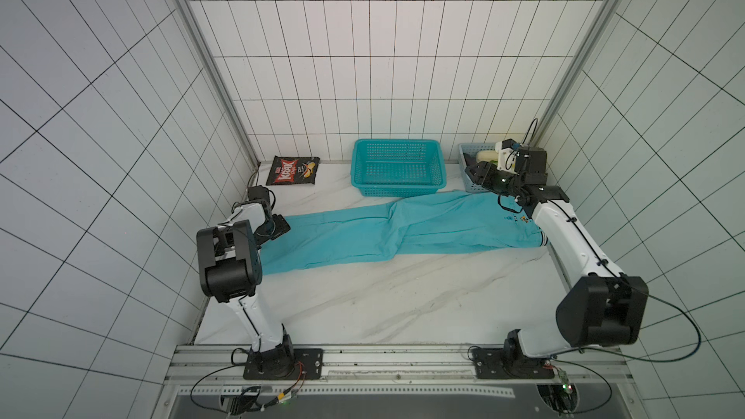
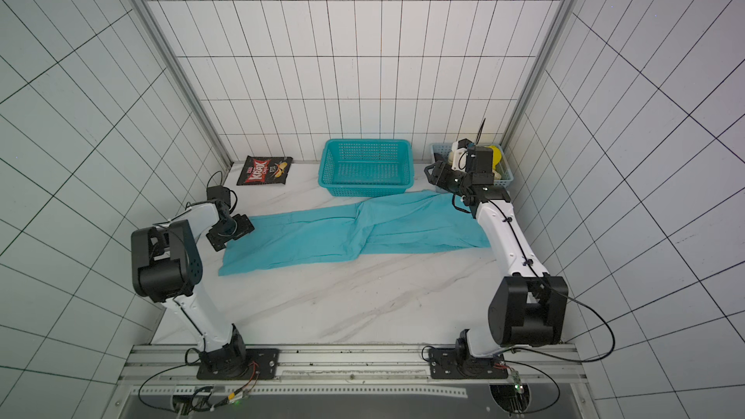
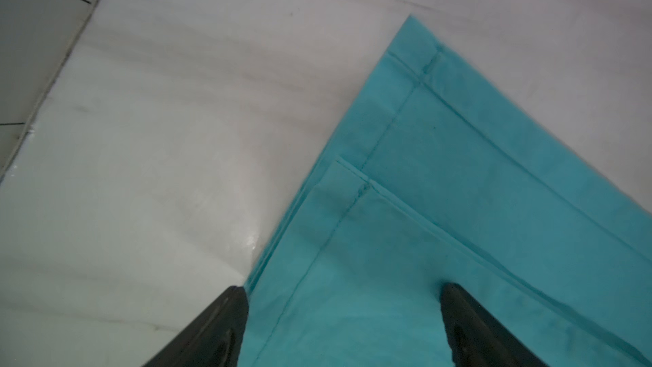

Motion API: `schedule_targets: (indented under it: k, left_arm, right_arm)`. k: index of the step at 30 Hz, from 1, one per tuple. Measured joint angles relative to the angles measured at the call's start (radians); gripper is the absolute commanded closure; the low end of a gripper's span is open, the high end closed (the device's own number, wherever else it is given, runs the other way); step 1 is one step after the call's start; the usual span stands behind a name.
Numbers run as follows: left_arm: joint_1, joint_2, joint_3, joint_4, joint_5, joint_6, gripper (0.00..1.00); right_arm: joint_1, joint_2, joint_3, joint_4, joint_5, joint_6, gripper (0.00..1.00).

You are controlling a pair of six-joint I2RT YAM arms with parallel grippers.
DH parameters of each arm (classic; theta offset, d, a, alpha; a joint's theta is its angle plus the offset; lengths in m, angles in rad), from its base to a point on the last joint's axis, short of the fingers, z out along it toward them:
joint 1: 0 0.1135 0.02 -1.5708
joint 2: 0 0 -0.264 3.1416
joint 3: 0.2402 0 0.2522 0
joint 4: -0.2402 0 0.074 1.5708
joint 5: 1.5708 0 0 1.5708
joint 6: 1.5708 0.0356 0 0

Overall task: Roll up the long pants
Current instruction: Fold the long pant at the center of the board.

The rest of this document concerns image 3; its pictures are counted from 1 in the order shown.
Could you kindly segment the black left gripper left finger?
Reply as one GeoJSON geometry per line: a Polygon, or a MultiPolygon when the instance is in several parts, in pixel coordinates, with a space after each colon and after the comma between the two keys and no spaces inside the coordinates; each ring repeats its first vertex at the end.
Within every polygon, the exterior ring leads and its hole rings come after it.
{"type": "Polygon", "coordinates": [[[246,290],[232,285],[144,367],[236,366],[248,314],[246,290]]]}

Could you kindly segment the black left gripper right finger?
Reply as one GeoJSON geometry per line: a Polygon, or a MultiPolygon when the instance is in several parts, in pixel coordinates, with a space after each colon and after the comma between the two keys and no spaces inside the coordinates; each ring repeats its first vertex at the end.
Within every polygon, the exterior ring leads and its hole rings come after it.
{"type": "Polygon", "coordinates": [[[456,366],[544,366],[461,285],[448,282],[440,295],[441,314],[456,366]]]}

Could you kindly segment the teal long pants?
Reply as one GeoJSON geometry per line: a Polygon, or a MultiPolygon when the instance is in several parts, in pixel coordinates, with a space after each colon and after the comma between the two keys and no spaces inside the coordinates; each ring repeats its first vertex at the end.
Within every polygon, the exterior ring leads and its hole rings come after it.
{"type": "Polygon", "coordinates": [[[651,363],[651,217],[405,20],[252,270],[242,366],[449,366],[461,285],[550,366],[651,363]]]}

